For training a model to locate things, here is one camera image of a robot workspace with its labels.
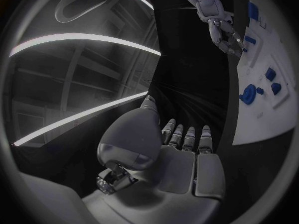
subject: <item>robotic arm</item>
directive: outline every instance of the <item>robotic arm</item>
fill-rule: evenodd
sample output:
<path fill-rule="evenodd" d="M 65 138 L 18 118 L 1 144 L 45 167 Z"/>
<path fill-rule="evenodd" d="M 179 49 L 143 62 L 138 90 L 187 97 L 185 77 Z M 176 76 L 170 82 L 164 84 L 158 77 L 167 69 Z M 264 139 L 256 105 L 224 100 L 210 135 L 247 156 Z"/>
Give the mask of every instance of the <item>robotic arm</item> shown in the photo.
<path fill-rule="evenodd" d="M 220 0 L 188 0 L 197 8 L 197 14 L 203 22 L 209 24 L 210 35 L 213 43 L 224 53 L 241 57 L 241 52 L 231 49 L 234 39 L 241 49 L 244 49 L 240 35 L 232 27 L 232 17 L 225 13 Z M 223 40 L 221 30 L 225 31 L 228 41 Z"/>

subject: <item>robotic hand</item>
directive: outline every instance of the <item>robotic hand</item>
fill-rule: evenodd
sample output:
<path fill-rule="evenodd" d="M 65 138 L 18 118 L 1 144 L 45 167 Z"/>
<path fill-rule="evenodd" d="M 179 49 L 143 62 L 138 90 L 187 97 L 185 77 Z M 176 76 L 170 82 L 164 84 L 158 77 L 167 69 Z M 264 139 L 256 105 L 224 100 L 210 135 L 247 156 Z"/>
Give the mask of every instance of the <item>robotic hand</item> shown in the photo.
<path fill-rule="evenodd" d="M 244 45 L 240 35 L 232 27 L 232 17 L 225 13 L 220 0 L 188 0 L 197 8 L 197 14 L 203 22 L 209 24 L 210 35 L 213 43 L 224 53 L 241 57 L 242 52 L 233 50 L 230 47 L 234 39 L 238 42 L 241 49 Z M 222 40 L 221 30 L 225 31 L 228 41 Z"/>

